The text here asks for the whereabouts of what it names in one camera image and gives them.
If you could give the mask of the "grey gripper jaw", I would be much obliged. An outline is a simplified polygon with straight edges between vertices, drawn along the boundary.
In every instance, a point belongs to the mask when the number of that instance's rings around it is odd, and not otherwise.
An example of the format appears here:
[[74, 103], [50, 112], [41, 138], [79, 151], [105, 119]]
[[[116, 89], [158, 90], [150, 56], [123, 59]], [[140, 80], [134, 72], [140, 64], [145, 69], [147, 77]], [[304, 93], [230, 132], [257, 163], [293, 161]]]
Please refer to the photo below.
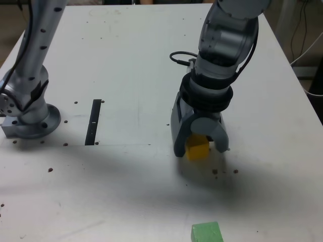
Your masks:
[[191, 123], [191, 132], [211, 137], [211, 139], [214, 141], [215, 148], [220, 153], [224, 153], [228, 150], [229, 137], [226, 129], [219, 120], [200, 117]]

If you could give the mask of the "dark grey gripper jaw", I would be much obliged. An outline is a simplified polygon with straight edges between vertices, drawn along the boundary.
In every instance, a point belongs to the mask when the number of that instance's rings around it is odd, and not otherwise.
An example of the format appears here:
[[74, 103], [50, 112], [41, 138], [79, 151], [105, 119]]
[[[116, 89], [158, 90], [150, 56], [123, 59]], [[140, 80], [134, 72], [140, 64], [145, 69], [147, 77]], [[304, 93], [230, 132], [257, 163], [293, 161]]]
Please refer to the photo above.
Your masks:
[[171, 133], [176, 157], [183, 157], [185, 154], [185, 142], [191, 134], [192, 116], [193, 108], [177, 94], [171, 114]]

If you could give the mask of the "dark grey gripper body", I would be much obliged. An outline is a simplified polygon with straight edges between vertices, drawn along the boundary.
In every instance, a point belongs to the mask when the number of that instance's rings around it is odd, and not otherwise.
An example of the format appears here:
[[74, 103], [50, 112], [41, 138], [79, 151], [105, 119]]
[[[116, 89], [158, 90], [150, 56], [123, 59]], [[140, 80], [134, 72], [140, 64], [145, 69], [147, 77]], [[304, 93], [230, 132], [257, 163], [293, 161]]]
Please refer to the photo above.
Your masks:
[[182, 97], [179, 97], [179, 123], [185, 124], [189, 120], [195, 120], [197, 118], [206, 117], [216, 122], [222, 123], [221, 113], [205, 112], [190, 106]]

